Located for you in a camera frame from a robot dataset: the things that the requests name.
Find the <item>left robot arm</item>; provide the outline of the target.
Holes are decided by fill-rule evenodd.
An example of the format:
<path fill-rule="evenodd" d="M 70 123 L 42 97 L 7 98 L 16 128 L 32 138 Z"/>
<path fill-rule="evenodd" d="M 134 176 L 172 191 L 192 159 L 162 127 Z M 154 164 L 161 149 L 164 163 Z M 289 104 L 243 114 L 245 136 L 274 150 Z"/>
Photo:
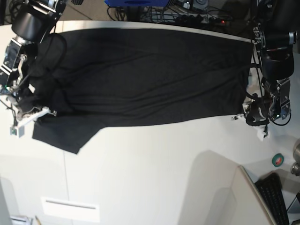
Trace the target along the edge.
<path fill-rule="evenodd" d="M 248 95 L 246 123 L 257 127 L 291 118 L 290 77 L 294 73 L 293 45 L 300 30 L 298 0 L 254 0 L 250 10 L 261 96 Z"/>

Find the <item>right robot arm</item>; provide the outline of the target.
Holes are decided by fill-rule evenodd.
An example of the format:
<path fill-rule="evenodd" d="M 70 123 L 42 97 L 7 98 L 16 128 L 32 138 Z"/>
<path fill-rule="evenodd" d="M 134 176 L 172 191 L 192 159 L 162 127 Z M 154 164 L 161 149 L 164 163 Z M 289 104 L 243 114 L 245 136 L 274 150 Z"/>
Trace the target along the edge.
<path fill-rule="evenodd" d="M 65 39 L 55 33 L 58 20 L 67 5 L 65 0 L 23 0 L 11 29 L 14 37 L 10 39 L 4 59 L 0 65 L 0 94 L 7 98 L 12 112 L 12 131 L 23 128 L 47 114 L 57 113 L 45 103 L 41 103 L 36 92 L 31 90 L 31 80 L 39 63 L 45 62 L 49 49 L 42 56 L 38 54 L 39 45 L 47 38 L 53 43 L 55 38 L 62 42 L 63 52 L 45 75 L 50 76 L 62 62 L 66 54 Z"/>

